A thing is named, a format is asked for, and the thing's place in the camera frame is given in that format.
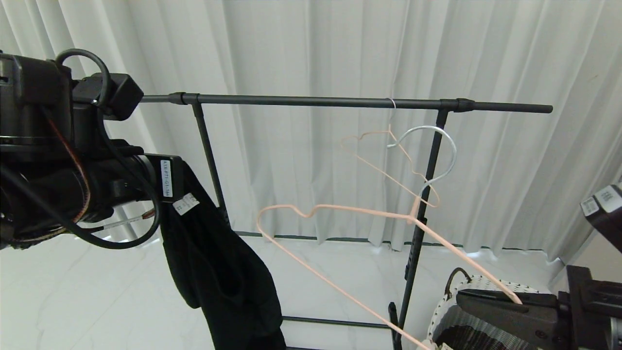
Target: clothing rack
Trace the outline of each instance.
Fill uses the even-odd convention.
[[[323,107],[353,107],[353,108],[403,108],[403,109],[421,109],[421,110],[437,110],[436,126],[441,129],[445,128],[447,117],[450,112],[463,113],[468,111],[508,111],[523,113],[551,113],[553,106],[550,105],[530,105],[524,103],[496,103],[496,102],[476,102],[466,98],[456,98],[453,100],[404,100],[399,98],[340,98],[340,97],[290,97],[290,96],[249,96],[249,95],[202,95],[199,93],[175,92],[168,95],[146,95],[142,98],[143,103],[174,103],[176,105],[191,105],[194,116],[197,120],[197,126],[203,143],[203,150],[207,158],[210,168],[211,179],[216,190],[216,198],[218,199],[219,210],[228,220],[225,206],[225,198],[218,177],[216,162],[210,144],[210,137],[205,124],[205,116],[203,114],[202,104],[225,104],[225,105],[279,105],[279,106],[323,106]],[[432,147],[430,149],[430,158],[425,172],[426,179],[434,177],[436,162],[439,156],[440,142],[442,135],[439,132],[434,133],[432,139]],[[430,187],[426,187],[423,191],[422,198],[427,201],[430,196]],[[417,219],[427,223],[425,218],[425,209],[427,205],[421,202]],[[406,313],[411,300],[412,287],[415,280],[415,272],[419,263],[419,256],[423,244],[424,232],[415,226],[412,237],[411,251],[408,262],[406,264],[405,276],[406,288],[404,289],[404,297],[402,299],[401,310],[397,313],[396,304],[390,302],[388,311],[389,319],[393,324],[404,329],[406,322]],[[297,316],[284,316],[286,321],[308,322],[334,324],[340,326],[354,326],[365,328],[381,328],[391,330],[391,342],[393,350],[402,350],[401,335],[393,331],[389,326],[382,323],[368,323],[356,321],[343,321],[339,319],[321,319]],[[316,350],[289,348],[291,350]]]

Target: label sticker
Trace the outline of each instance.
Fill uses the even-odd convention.
[[[594,197],[590,197],[581,202],[581,209],[583,209],[583,214],[585,216],[590,216],[598,211],[598,204],[596,200],[594,200]]]
[[[192,193],[188,193],[183,196],[179,201],[173,203],[173,208],[177,211],[179,215],[186,214],[190,209],[197,206],[199,201],[192,195]]]
[[[600,206],[607,212],[612,213],[622,207],[622,197],[609,185],[602,190],[596,192],[594,197],[600,203]]]
[[[173,197],[173,182],[170,173],[170,161],[160,161],[160,170],[162,171],[162,195],[164,197]]]

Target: basket handle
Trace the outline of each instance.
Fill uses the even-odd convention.
[[[447,295],[447,299],[451,299],[452,297],[452,292],[449,291],[449,289],[452,286],[452,282],[453,282],[453,277],[456,275],[456,273],[458,272],[462,272],[462,274],[466,277],[466,280],[471,283],[473,280],[471,279],[471,276],[468,275],[468,273],[462,268],[462,267],[457,267],[454,268],[452,273],[449,275],[449,279],[447,280],[447,284],[445,285],[445,295]]]

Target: white curtain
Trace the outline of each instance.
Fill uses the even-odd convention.
[[[551,104],[550,115],[452,113],[453,172],[429,225],[481,246],[572,254],[589,234],[578,203],[622,172],[622,2],[2,0],[5,52],[93,51],[147,94],[175,91],[329,97],[456,98]],[[74,76],[96,72],[70,59]],[[412,197],[341,150],[386,130],[391,110],[205,105],[233,228],[255,231],[272,204],[343,204],[406,213]],[[398,110],[395,134],[435,113]],[[213,194],[189,106],[142,105],[114,137],[179,154]],[[432,133],[405,140],[425,172]],[[348,145],[418,192],[422,181],[385,136]],[[447,142],[438,171],[447,166]],[[347,212],[271,212],[274,234],[389,240],[411,225]],[[140,234],[143,228],[135,228]]]

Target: white floor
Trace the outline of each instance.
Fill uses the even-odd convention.
[[[285,315],[377,322],[269,242],[246,241],[270,268]],[[407,250],[281,242],[379,314],[387,314],[390,301],[400,306]],[[482,250],[472,257],[498,278],[540,291],[562,267],[547,263],[539,252],[507,250],[496,258]],[[0,263],[2,350],[213,349],[201,311],[190,309],[175,289],[160,242],[112,251],[61,237],[25,251],[2,250]],[[415,337],[425,336],[448,274],[457,266],[472,272],[444,248],[424,247],[406,323]],[[289,321],[282,329],[289,346],[391,348],[389,331],[383,329]]]

